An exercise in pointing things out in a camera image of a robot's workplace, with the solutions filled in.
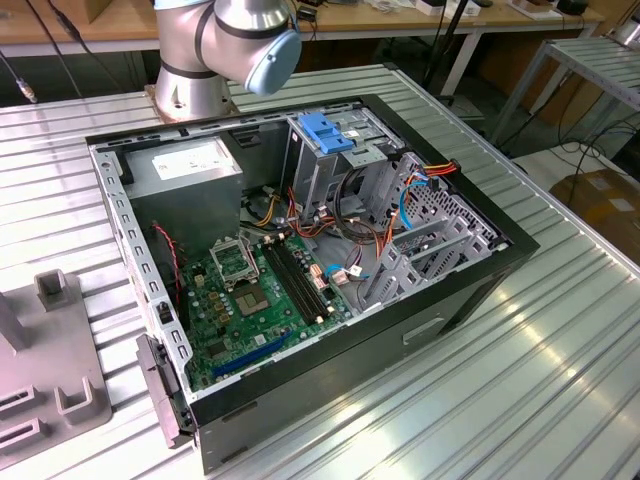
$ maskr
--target aluminum extrusion table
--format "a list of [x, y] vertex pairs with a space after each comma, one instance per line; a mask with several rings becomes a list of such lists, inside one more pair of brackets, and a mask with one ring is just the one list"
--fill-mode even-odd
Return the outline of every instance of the aluminum extrusion table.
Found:
[[[216, 478], [622, 478], [640, 467], [639, 269], [399, 71], [296, 75], [243, 111], [380, 95], [541, 245], [462, 327], [232, 460]], [[114, 409], [3, 478], [199, 478], [165, 447], [136, 363], [144, 331], [85, 135], [157, 125], [143, 94], [0, 111], [0, 289], [82, 282]]]
[[585, 80], [597, 85], [610, 94], [613, 100], [600, 115], [600, 120], [592, 126], [592, 131], [607, 120], [618, 106], [626, 103], [634, 110], [640, 110], [640, 51], [625, 48], [609, 38], [578, 38], [571, 40], [544, 41], [525, 70], [522, 78], [502, 107], [496, 127], [491, 134], [491, 142], [496, 143], [509, 123], [511, 116], [531, 82], [535, 79], [545, 60], [553, 58], [560, 66], [549, 80], [531, 111], [544, 105], [561, 79], [571, 70]]

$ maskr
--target wooden table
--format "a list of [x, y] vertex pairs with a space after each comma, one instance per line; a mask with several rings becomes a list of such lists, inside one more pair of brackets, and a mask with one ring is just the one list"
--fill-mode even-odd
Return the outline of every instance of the wooden table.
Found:
[[[564, 21], [532, 20], [517, 12], [506, 0], [495, 0], [493, 7], [482, 9], [480, 15], [463, 18], [456, 34], [466, 35], [462, 49], [445, 83], [442, 93], [451, 95], [484, 33], [581, 30], [580, 36], [591, 36], [604, 20], [587, 9], [582, 17], [565, 16]], [[411, 37], [435, 35], [440, 17], [424, 15], [414, 9], [397, 13], [382, 13], [361, 3], [357, 6], [326, 5], [318, 8], [317, 40], [348, 40], [357, 38]], [[45, 18], [63, 53], [82, 53], [69, 42], [62, 28], [52, 18]], [[444, 19], [443, 31], [449, 24]], [[137, 51], [158, 49], [155, 13], [149, 0], [114, 0], [90, 25], [78, 26], [89, 48], [94, 52]], [[312, 26], [300, 22], [303, 40], [310, 40]], [[52, 55], [53, 49], [34, 20], [27, 13], [16, 12], [0, 20], [0, 45], [6, 56]]]

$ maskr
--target ram slot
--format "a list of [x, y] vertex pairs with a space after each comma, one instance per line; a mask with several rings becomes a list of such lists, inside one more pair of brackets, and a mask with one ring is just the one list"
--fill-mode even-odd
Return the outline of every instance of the ram slot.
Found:
[[327, 315], [314, 287], [284, 245], [269, 245], [263, 248], [263, 255], [307, 325], [313, 325], [318, 317]]

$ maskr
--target green circuit board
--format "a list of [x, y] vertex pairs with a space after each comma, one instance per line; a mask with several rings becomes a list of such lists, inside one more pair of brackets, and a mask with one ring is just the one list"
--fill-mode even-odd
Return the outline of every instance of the green circuit board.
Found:
[[[298, 237], [288, 238], [284, 245], [296, 258], [313, 263], [309, 252]], [[307, 338], [319, 335], [351, 316], [339, 290], [330, 285], [329, 292], [325, 291], [319, 296], [327, 307], [332, 307], [333, 312], [323, 323], [305, 323], [294, 302], [287, 295], [282, 281], [263, 255], [261, 247], [251, 247], [260, 272], [258, 281], [253, 285], [242, 285], [231, 292], [224, 289], [223, 279], [212, 257], [191, 263], [181, 270], [188, 289], [190, 327], [186, 333], [193, 349], [193, 357], [187, 364], [187, 373], [194, 391], [206, 388], [223, 378], [223, 375], [215, 375], [216, 368], [225, 365], [228, 368], [229, 362], [247, 358], [246, 355], [259, 352], [261, 347], [271, 346], [274, 349], [236, 369], [239, 371]], [[198, 275], [204, 278], [204, 282], [198, 279], [200, 286], [196, 282]], [[311, 287], [315, 288], [311, 274], [305, 273], [305, 277]], [[246, 294], [241, 298], [235, 298], [242, 289]], [[256, 305], [264, 306], [261, 301], [268, 302], [268, 306], [251, 315], [243, 316], [239, 301], [243, 302], [242, 308], [245, 311], [248, 308], [257, 308]]]

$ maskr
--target blue pci slot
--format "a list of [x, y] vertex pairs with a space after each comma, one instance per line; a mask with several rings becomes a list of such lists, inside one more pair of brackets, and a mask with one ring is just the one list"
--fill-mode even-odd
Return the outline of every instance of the blue pci slot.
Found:
[[213, 368], [211, 370], [213, 373], [213, 377], [216, 378], [226, 373], [231, 373], [234, 370], [238, 370], [239, 368], [249, 365], [250, 363], [253, 363], [262, 357], [266, 357], [271, 353], [277, 352], [282, 348], [284, 342], [291, 336], [292, 333], [293, 332], [286, 333], [280, 338], [277, 338], [267, 343], [266, 345], [257, 348], [253, 352], [249, 352], [241, 357], [236, 358], [235, 360], [231, 360], [230, 362], [225, 363], [224, 365]]

